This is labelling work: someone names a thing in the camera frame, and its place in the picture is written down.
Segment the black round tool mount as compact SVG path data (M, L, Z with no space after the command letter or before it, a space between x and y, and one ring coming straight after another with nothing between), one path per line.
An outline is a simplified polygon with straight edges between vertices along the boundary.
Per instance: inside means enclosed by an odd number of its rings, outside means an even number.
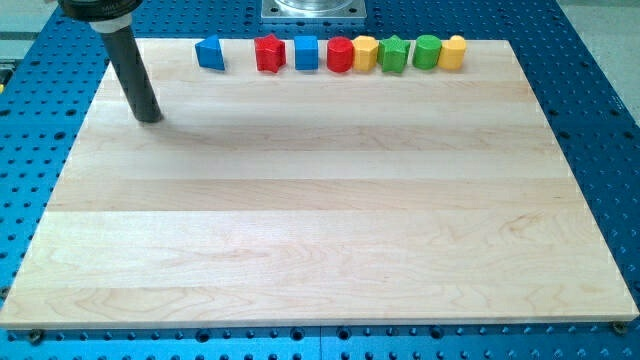
M132 13L142 0L58 0L63 13L87 22L101 34L114 33L132 24Z

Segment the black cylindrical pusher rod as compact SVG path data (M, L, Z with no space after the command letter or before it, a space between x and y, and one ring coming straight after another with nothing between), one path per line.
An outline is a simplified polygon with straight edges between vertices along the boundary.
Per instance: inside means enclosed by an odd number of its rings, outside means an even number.
M143 123L160 121L162 113L131 27L102 33L101 39L134 118Z

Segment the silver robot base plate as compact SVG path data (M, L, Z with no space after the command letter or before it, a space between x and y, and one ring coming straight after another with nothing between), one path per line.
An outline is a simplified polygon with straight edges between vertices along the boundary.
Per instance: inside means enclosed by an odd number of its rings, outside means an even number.
M364 0L262 0L261 17L269 20L364 19Z

